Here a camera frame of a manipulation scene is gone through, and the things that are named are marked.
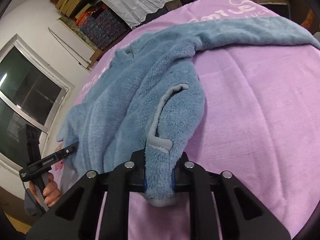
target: silver screw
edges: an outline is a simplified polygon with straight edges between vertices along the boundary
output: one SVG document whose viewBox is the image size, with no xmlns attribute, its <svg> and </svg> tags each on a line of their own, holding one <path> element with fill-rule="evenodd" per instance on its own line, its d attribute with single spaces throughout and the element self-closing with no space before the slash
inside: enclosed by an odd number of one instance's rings
<svg viewBox="0 0 320 240">
<path fill-rule="evenodd" d="M 126 168 L 133 168 L 134 167 L 134 162 L 126 162 L 125 164 L 124 164 L 124 166 L 126 167 Z"/>
<path fill-rule="evenodd" d="M 230 179 L 232 177 L 232 173 L 230 171 L 224 171 L 222 176 L 226 179 Z"/>
<path fill-rule="evenodd" d="M 97 176 L 97 172 L 96 172 L 96 171 L 88 171 L 88 172 L 87 172 L 87 177 L 88 177 L 89 179 L 92 179 L 92 178 L 94 178 L 95 176 Z"/>
<path fill-rule="evenodd" d="M 184 166 L 185 166 L 186 168 L 192 169 L 192 168 L 195 166 L 195 164 L 194 164 L 193 162 L 186 162 L 186 163 L 184 164 Z"/>
</svg>

